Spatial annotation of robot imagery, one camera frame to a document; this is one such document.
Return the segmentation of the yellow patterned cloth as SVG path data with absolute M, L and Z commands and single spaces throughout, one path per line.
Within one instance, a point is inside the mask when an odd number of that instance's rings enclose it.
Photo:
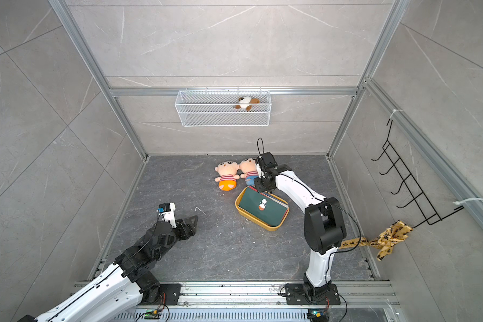
M 365 237 L 358 237 L 351 240 L 344 240 L 339 250 L 348 250 L 354 247 L 370 246 L 378 250 L 376 256 L 378 261 L 382 261 L 385 257 L 393 253 L 394 247 L 404 242 L 413 228 L 405 224 L 403 221 L 397 221 L 389 228 L 386 228 L 378 237 L 367 240 Z

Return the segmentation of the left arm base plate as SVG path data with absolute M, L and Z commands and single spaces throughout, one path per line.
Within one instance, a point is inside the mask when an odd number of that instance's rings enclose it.
M 162 283 L 153 287 L 143 294 L 141 305 L 167 305 L 178 304 L 181 294 L 182 284 Z

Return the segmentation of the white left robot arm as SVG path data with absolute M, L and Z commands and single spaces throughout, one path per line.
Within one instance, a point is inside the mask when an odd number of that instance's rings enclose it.
M 171 248 L 197 232 L 198 217 L 156 223 L 125 249 L 97 278 L 67 300 L 37 317 L 20 321 L 109 321 L 136 307 L 143 299 L 161 299 L 160 282 L 151 270 Z

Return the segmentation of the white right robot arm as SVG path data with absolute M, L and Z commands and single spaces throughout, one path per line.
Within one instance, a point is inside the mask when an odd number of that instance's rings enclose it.
M 327 198 L 308 187 L 285 164 L 277 164 L 274 156 L 265 152 L 256 158 L 257 192 L 278 189 L 285 193 L 304 213 L 304 237 L 310 247 L 309 265 L 302 284 L 284 286 L 288 305 L 340 305 L 338 287 L 331 281 L 336 253 L 343 253 L 342 242 L 347 236 L 345 213 L 335 197 Z

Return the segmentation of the small brown white plush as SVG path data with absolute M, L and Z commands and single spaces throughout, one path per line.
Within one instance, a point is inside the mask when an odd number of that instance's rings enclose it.
M 254 105 L 260 103 L 259 99 L 252 97 L 240 97 L 238 99 L 238 104 L 234 106 L 235 109 L 243 109 L 245 111 L 250 111 Z

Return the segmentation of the plush doll blue pants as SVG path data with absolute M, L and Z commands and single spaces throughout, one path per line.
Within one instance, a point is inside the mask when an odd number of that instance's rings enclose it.
M 254 158 L 247 158 L 240 162 L 240 178 L 245 180 L 248 186 L 255 185 L 255 179 L 259 177 L 257 163 Z

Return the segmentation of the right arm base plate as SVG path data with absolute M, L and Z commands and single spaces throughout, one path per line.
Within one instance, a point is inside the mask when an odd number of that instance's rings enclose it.
M 286 299 L 287 305 L 340 305 L 338 288 L 333 283 L 327 283 L 319 288 L 308 284 L 288 283 L 278 293 Z

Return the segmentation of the metal mounting rail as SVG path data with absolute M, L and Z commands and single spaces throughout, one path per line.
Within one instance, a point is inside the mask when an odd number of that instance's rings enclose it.
M 286 299 L 278 295 L 285 284 L 279 281 L 220 281 L 220 282 L 179 282 L 182 284 L 178 304 L 169 307 L 183 308 L 275 308 L 287 305 Z M 340 281 L 334 283 L 341 296 L 340 305 L 287 305 L 311 308 L 400 308 L 399 300 L 389 282 L 383 281 Z

